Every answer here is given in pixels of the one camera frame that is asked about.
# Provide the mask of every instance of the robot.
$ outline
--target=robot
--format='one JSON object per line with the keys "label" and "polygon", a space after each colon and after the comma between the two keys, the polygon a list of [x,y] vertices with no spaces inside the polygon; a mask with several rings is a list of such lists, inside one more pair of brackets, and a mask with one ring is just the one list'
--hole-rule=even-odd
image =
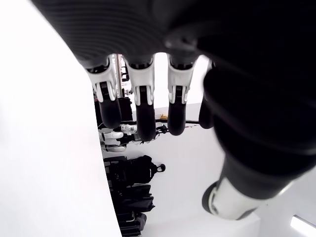
{"label": "robot", "polygon": [[168,129],[180,135],[197,57],[199,114],[226,152],[202,198],[224,219],[245,218],[316,165],[315,14],[312,2],[32,0],[86,69],[103,123],[120,125],[109,55],[127,62],[142,141],[156,134],[154,54],[168,54]]}

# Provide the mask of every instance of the black fingertip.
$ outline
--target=black fingertip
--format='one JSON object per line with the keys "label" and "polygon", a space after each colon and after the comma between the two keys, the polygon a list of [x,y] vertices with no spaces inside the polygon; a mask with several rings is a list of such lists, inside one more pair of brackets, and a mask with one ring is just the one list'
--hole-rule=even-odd
{"label": "black fingertip", "polygon": [[122,120],[120,108],[119,108],[119,100],[115,98],[114,101],[108,99],[99,102],[100,112],[103,124],[107,128],[117,128],[120,125]]}
{"label": "black fingertip", "polygon": [[183,133],[186,126],[186,104],[169,102],[168,130],[174,136]]}
{"label": "black fingertip", "polygon": [[200,108],[199,116],[198,116],[198,122],[200,126],[204,129],[210,129],[214,126],[212,110],[207,105],[207,100],[205,96],[203,96],[203,100],[201,103],[201,108]]}
{"label": "black fingertip", "polygon": [[137,133],[142,141],[150,142],[156,136],[154,105],[141,104],[136,106]]}

